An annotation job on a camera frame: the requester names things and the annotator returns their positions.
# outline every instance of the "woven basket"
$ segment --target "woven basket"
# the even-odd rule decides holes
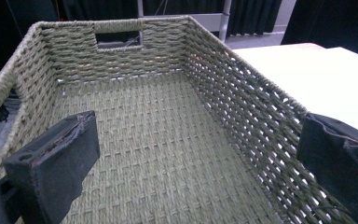
[[[98,49],[95,34],[143,31]],[[351,223],[296,160],[306,109],[193,19],[39,22],[0,73],[2,161],[95,110],[101,158],[64,222]]]

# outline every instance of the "white table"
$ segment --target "white table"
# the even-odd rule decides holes
[[[309,112],[358,129],[358,54],[314,44],[234,51]]]

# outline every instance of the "black clamp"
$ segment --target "black clamp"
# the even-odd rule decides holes
[[[99,157],[94,111],[61,120],[4,161],[0,223],[60,223]]]

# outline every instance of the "wicker basket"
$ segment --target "wicker basket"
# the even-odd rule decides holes
[[[142,46],[97,47],[140,30]],[[65,222],[352,222],[295,159],[306,109],[189,17],[39,22],[0,73],[0,105],[13,87],[0,176],[49,126],[96,111],[101,158]]]

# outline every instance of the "metal leg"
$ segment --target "metal leg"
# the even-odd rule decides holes
[[[138,3],[138,18],[143,18],[144,15],[144,2],[143,0],[137,0]],[[143,45],[144,43],[144,32],[139,31],[139,43]]]
[[[231,9],[231,0],[226,0],[225,7],[223,9],[222,20],[220,21],[219,39],[224,43],[227,35],[227,26],[229,20],[229,11]]]

